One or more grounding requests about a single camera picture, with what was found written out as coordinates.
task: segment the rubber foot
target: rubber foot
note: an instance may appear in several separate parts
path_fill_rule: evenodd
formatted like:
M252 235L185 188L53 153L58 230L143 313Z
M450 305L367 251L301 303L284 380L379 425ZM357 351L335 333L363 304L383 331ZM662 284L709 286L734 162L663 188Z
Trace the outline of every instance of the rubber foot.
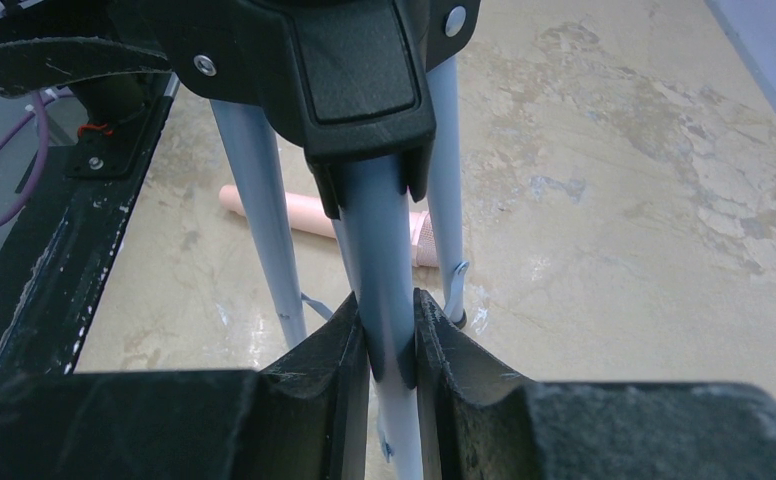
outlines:
M467 310L462 311L462 319L453 323L453 325L455 325L459 330L465 328L465 325L467 325Z

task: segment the black metal frame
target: black metal frame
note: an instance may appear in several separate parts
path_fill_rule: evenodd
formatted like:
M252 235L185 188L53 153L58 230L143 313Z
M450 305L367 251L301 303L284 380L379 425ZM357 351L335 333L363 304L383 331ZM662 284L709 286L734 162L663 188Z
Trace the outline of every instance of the black metal frame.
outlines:
M170 111L170 78L143 76L146 111L107 140L91 138L120 160L104 165L110 178L65 176L68 165L87 167L86 141L50 148L38 189L0 250L0 385L72 371Z

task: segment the light gray pole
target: light gray pole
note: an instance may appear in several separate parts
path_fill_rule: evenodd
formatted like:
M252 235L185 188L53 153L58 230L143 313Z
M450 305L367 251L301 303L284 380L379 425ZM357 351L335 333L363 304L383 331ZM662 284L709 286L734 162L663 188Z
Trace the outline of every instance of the light gray pole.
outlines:
M423 476L415 389L409 205L400 158L344 164L338 230L356 293L380 416L398 479Z
M426 198L444 287L444 313L453 323L460 323L464 317L463 290L467 262L462 257L462 170L456 57L435 67L426 78L438 122Z
M306 338L306 324L276 134L261 107L211 100L211 108L285 341L294 348Z

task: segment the red wire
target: red wire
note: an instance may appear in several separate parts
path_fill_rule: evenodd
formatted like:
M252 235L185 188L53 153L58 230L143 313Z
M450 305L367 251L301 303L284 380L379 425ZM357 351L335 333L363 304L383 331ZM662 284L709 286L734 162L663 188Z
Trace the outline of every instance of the red wire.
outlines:
M106 137L110 137L111 134L114 133L114 128L110 127L107 123L103 123L102 125L93 125L88 123L79 127L79 129L76 130L76 135L79 138L82 138L82 134L87 131L99 132L105 135Z

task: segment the gray metal tube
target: gray metal tube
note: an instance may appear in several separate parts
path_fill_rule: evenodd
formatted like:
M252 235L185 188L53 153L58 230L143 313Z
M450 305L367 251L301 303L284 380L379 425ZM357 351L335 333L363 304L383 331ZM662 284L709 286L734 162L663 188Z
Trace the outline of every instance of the gray metal tube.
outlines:
M260 107L211 100L211 108L285 341L294 348L307 335L276 134Z
M344 262L344 271L347 272L347 281L354 292L359 290L359 281L356 272L350 270L350 246L347 244L347 233L340 220L332 220L332 229L335 230L335 239L338 241L338 249L341 250L341 261Z
M386 444L397 478L423 476L414 360L414 307L409 264L409 205L400 159L340 166L340 230L364 326Z
M464 314L463 291L451 284L462 259L462 179L459 156L459 92L456 57L427 74L438 130L429 166L426 197L444 287L444 304L456 295L457 307L446 312L458 323Z

